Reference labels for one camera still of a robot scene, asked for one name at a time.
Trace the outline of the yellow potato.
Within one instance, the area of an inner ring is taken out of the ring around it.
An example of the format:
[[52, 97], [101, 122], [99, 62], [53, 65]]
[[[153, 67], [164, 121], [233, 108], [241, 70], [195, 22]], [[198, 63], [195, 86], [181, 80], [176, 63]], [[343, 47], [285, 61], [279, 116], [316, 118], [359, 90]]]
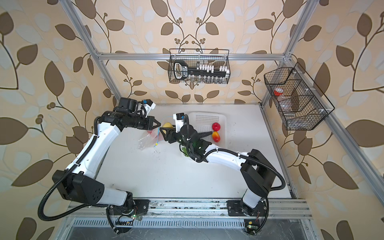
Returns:
[[163, 128], [173, 128], [173, 125], [167, 122], [163, 125]]

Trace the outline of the clear zip top bag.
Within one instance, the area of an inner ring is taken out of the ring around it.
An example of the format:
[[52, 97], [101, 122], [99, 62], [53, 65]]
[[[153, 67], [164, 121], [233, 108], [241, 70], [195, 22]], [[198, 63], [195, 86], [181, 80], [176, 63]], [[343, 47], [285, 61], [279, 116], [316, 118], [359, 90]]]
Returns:
[[138, 141], [139, 150], [144, 150], [147, 148], [155, 148], [160, 142], [164, 141], [162, 134], [160, 133], [160, 128], [156, 128], [158, 135], [156, 138], [149, 137], [148, 131], [144, 131], [142, 136]]

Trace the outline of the red yellow mango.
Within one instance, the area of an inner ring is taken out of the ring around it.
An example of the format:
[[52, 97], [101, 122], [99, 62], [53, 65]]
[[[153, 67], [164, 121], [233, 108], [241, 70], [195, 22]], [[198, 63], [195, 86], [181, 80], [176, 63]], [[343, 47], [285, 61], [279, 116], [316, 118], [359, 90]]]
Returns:
[[213, 133], [212, 133], [212, 139], [213, 139], [214, 142], [216, 142], [216, 143], [218, 143], [218, 142], [221, 141], [221, 137], [220, 137], [220, 135], [219, 135], [218, 132], [213, 132]]

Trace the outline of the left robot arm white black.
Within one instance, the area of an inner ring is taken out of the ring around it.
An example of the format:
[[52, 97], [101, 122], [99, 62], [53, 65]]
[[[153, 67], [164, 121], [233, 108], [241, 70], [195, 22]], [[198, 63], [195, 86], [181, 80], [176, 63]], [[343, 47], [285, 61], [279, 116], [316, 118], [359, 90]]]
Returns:
[[[112, 111], [104, 112], [94, 120], [94, 133], [79, 155], [64, 171], [57, 170], [52, 179], [53, 186], [42, 198], [38, 207], [38, 217], [42, 221], [55, 221], [85, 207], [113, 207], [123, 215], [137, 211], [131, 192], [112, 189], [96, 180], [107, 151], [125, 128], [150, 131], [160, 127], [160, 122], [149, 116], [156, 107], [152, 100], [140, 102], [120, 98], [119, 105]], [[65, 200], [80, 203], [79, 206], [56, 216], [44, 213], [45, 205], [58, 190]]]

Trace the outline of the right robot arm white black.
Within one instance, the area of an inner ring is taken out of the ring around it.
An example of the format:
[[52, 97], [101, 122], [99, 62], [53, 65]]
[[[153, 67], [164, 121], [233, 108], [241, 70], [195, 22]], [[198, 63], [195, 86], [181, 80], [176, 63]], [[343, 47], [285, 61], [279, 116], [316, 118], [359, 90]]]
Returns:
[[174, 115], [175, 125], [161, 127], [160, 133], [166, 142], [178, 143], [186, 150], [186, 155], [196, 163], [220, 164], [239, 171], [247, 190], [242, 197], [244, 207], [254, 209], [261, 200], [266, 200], [270, 192], [286, 187], [282, 174], [258, 150], [235, 152], [220, 148], [203, 139], [190, 124], [189, 116]]

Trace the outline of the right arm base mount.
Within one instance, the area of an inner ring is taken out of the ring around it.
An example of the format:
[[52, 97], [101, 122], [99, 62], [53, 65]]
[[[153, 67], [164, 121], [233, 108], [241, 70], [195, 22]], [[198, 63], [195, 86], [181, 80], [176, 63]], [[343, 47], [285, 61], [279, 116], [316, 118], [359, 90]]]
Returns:
[[256, 236], [266, 224], [269, 216], [269, 199], [261, 199], [255, 208], [250, 208], [243, 201], [228, 200], [228, 215], [230, 217], [252, 217], [248, 222], [245, 221], [244, 231], [248, 235]]

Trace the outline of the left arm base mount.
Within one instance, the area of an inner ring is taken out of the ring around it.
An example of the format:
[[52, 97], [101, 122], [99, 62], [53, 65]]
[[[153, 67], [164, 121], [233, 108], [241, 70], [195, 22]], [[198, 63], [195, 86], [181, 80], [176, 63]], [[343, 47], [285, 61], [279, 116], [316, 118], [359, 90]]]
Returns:
[[130, 199], [122, 206], [110, 205], [106, 208], [108, 223], [115, 234], [127, 233], [149, 210], [150, 200]]

